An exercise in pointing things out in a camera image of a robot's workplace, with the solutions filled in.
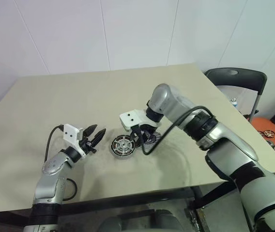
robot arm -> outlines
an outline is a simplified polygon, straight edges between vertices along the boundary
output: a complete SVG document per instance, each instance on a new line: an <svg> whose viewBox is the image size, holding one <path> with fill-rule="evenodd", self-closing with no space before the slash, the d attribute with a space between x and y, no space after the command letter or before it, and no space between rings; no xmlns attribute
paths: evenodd
<svg viewBox="0 0 275 232"><path fill-rule="evenodd" d="M63 126L63 139L69 143L69 147L43 164L42 176L35 189L29 223L23 232L58 231L58 215L67 176L77 161L84 159L89 152L96 152L94 147L106 132L106 129L99 131L94 139L89 141L87 137L93 133L96 126L92 125L85 130L69 124Z"/></svg>
<svg viewBox="0 0 275 232"><path fill-rule="evenodd" d="M195 106L167 84L155 88L147 106L145 111L120 115L124 128L132 130L131 138L138 136L143 146L147 134L154 133L165 116L194 139L200 149L207 150L205 160L220 178L235 182L256 230L275 231L275 175L259 165L248 143L218 122L205 107Z"/></svg>

black chair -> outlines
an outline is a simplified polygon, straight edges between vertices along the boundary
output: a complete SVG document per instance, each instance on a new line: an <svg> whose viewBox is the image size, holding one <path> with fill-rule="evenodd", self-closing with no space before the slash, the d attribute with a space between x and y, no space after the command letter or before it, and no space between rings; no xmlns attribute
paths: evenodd
<svg viewBox="0 0 275 232"><path fill-rule="evenodd" d="M216 86L237 86L258 92L249 116L249 122L251 122L267 82L267 76L263 72L240 68L210 69L205 75Z"/></svg>

table surface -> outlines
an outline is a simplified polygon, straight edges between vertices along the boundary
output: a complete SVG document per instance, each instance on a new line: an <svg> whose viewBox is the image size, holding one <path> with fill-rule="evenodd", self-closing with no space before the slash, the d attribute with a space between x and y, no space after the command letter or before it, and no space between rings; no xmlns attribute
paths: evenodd
<svg viewBox="0 0 275 232"><path fill-rule="evenodd" d="M107 129L98 152L78 162L69 175L78 193L66 203L222 182L206 164L205 152L179 129L149 156L140 149L127 160L111 155L111 141L126 133L119 114L145 109L160 83L208 107L255 149L264 168L275 172L275 151L195 64L24 77L0 102L0 211L31 207L49 133L65 123ZM163 119L158 130L169 125ZM61 136L54 133L49 156L66 147Z"/></svg>

